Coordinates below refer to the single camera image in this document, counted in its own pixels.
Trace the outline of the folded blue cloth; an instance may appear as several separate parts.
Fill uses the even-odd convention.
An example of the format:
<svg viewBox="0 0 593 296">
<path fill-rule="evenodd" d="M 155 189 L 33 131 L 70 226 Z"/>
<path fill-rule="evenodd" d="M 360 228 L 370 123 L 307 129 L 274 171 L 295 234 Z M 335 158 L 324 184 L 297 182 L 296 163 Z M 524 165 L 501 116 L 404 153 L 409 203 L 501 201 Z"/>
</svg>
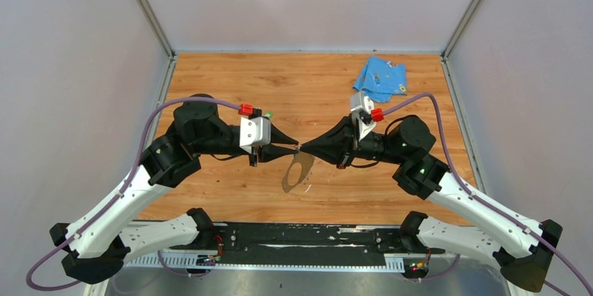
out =
<svg viewBox="0 0 593 296">
<path fill-rule="evenodd" d="M 408 94 L 407 68 L 403 63 L 370 56 L 352 88 L 372 101 L 387 103 L 392 96 Z"/>
</svg>

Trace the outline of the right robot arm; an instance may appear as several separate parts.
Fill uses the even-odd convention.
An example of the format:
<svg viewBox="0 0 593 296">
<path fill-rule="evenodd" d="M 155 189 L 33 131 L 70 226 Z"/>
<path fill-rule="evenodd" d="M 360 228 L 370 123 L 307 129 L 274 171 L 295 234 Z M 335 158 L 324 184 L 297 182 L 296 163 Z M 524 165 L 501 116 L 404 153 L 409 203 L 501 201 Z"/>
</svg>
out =
<svg viewBox="0 0 593 296">
<path fill-rule="evenodd" d="M 398 165 L 393 179 L 408 194 L 448 208 L 473 224 L 459 227 L 411 211 L 400 226 L 399 242 L 408 252 L 442 249 L 498 269 L 513 285 L 538 293 L 562 234 L 553 220 L 524 217 L 455 175 L 452 166 L 431 155 L 436 137 L 416 115 L 390 123 L 385 133 L 359 137 L 344 117 L 335 127 L 303 144 L 301 151 L 339 169 L 356 158 Z"/>
</svg>

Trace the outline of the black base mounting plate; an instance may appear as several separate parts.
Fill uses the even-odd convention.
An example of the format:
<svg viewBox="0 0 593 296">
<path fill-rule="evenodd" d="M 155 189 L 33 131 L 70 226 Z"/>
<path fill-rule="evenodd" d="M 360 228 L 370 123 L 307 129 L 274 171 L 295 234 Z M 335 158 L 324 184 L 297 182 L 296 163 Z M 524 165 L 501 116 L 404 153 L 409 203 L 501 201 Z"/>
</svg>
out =
<svg viewBox="0 0 593 296">
<path fill-rule="evenodd" d="M 383 265 L 387 254 L 430 253 L 397 225 L 303 223 L 217 223 L 208 242 L 176 249 L 216 253 L 219 244 L 220 261 L 239 265 L 371 267 Z"/>
</svg>

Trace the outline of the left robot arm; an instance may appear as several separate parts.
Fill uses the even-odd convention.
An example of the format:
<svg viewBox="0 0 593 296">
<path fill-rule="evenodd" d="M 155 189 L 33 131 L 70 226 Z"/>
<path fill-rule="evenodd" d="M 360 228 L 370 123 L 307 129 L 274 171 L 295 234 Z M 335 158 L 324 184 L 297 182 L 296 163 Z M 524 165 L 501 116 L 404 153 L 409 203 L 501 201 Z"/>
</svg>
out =
<svg viewBox="0 0 593 296">
<path fill-rule="evenodd" d="M 214 224 L 201 208 L 146 227 L 130 228 L 129 224 L 198 172 L 203 155 L 244 156 L 255 167 L 297 151 L 295 139 L 249 104 L 195 94 L 172 100 L 170 105 L 173 122 L 160 137 L 141 142 L 122 182 L 79 220 L 51 228 L 54 245 L 65 252 L 62 267 L 68 277 L 100 283 L 132 260 L 165 248 L 219 245 Z"/>
</svg>

